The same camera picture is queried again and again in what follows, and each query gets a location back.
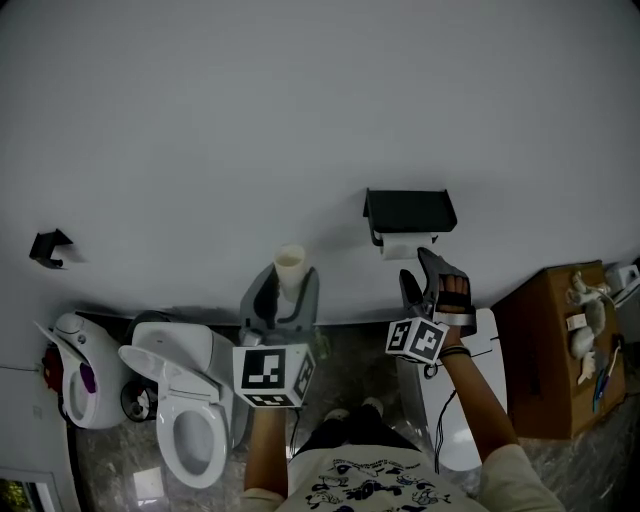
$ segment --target red object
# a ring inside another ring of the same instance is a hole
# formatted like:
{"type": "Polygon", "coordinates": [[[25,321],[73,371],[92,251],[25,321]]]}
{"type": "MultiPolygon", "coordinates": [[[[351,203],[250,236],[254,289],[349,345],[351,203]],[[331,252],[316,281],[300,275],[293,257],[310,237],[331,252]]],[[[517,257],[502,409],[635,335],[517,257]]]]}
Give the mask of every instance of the red object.
{"type": "Polygon", "coordinates": [[[57,348],[49,347],[42,358],[44,380],[50,389],[62,393],[62,359],[57,348]]]}

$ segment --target brown box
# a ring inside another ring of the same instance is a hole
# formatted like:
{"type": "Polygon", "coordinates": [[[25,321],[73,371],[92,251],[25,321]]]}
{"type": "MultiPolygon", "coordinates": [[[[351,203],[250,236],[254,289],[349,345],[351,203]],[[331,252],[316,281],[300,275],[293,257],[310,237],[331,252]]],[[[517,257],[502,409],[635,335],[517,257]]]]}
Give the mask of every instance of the brown box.
{"type": "MultiPolygon", "coordinates": [[[[622,351],[596,413],[597,374],[578,386],[580,361],[569,352],[566,319],[582,312],[566,292],[576,271],[587,285],[605,282],[602,262],[547,268],[493,306],[507,382],[508,410],[518,436],[570,439],[590,428],[624,399],[622,351]]],[[[618,333],[615,311],[606,303],[606,328],[595,340],[613,360],[618,333]]]]}

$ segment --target shoe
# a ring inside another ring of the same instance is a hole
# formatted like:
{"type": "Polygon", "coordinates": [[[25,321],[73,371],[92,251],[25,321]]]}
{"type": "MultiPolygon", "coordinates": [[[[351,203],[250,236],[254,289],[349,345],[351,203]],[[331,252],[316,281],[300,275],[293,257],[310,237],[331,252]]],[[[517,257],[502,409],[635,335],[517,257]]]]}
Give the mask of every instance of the shoe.
{"type": "Polygon", "coordinates": [[[347,411],[346,409],[334,409],[332,411],[329,411],[329,414],[327,414],[324,417],[324,421],[327,421],[327,420],[344,421],[348,417],[349,417],[349,411],[347,411]]]}
{"type": "Polygon", "coordinates": [[[362,405],[370,405],[376,411],[378,411],[378,414],[382,418],[382,415],[384,414],[384,406],[382,405],[382,402],[377,398],[374,398],[372,396],[365,398],[364,402],[362,402],[362,405]]]}

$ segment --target wall hook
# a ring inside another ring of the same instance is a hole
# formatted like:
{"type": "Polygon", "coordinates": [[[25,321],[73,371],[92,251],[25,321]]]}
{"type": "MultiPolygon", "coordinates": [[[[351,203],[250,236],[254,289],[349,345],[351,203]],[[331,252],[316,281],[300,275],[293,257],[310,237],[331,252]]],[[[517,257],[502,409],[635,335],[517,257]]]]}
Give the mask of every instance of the wall hook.
{"type": "Polygon", "coordinates": [[[43,267],[51,269],[62,268],[62,260],[51,259],[53,250],[58,245],[71,245],[73,242],[59,229],[52,231],[51,233],[36,235],[36,239],[31,247],[29,258],[37,261],[43,267]]]}

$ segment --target white t-shirt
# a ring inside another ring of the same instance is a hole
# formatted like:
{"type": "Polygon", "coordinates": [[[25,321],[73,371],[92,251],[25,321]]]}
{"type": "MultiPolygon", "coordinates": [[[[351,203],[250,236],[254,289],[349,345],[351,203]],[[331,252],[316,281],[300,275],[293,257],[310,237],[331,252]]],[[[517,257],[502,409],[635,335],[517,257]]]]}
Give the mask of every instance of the white t-shirt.
{"type": "Polygon", "coordinates": [[[242,512],[561,512],[520,446],[482,466],[478,501],[433,471],[416,450],[345,445],[310,450],[289,464],[289,498],[264,489],[242,495],[242,512]]]}

